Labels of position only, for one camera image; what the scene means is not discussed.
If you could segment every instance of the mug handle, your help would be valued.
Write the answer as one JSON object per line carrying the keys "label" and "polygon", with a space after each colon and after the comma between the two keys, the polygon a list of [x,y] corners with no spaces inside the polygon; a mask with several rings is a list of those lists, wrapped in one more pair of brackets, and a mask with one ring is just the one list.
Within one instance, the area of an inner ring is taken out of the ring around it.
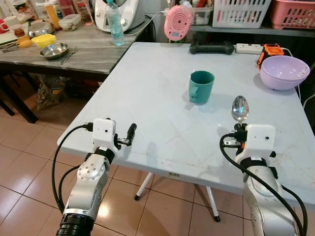
{"label": "mug handle", "polygon": [[9,27],[8,27],[7,29],[4,29],[4,28],[2,28],[2,25],[5,25],[5,22],[3,22],[3,23],[0,24],[0,28],[1,28],[3,31],[8,31],[8,30],[9,30]]}
{"label": "mug handle", "polygon": [[192,89],[191,89],[191,102],[194,102],[196,100],[196,97],[197,97],[197,91],[198,91],[198,87],[197,86],[194,86]]}

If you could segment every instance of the green mug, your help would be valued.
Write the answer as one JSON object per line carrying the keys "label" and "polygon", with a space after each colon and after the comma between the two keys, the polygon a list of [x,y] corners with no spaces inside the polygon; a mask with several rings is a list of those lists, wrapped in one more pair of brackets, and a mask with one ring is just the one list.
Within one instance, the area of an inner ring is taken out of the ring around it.
{"label": "green mug", "polygon": [[190,75],[189,101],[196,104],[206,103],[209,99],[215,76],[208,71],[195,71]]}

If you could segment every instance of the red mug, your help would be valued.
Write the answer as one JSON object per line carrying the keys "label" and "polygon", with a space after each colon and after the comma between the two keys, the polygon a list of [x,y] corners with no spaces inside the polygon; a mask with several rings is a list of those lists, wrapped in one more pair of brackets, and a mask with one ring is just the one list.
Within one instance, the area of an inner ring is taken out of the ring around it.
{"label": "red mug", "polygon": [[8,26],[6,24],[4,24],[4,20],[0,19],[0,33],[5,33],[8,30],[9,30]]}

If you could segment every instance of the white laundry basket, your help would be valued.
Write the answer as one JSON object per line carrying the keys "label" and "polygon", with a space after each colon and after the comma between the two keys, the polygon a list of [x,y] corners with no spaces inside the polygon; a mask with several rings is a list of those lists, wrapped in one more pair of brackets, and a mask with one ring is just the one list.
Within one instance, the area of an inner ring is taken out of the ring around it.
{"label": "white laundry basket", "polygon": [[260,27],[271,0],[215,0],[213,27]]}

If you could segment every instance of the white kitchen appliance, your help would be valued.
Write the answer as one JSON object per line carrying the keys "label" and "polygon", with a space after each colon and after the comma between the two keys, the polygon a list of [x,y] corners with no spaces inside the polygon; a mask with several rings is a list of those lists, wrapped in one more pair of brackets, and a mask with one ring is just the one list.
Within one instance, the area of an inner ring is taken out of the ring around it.
{"label": "white kitchen appliance", "polygon": [[[144,0],[114,0],[122,16],[123,31],[135,28],[144,22]],[[103,31],[110,32],[105,9],[107,0],[95,1],[95,23]]]}

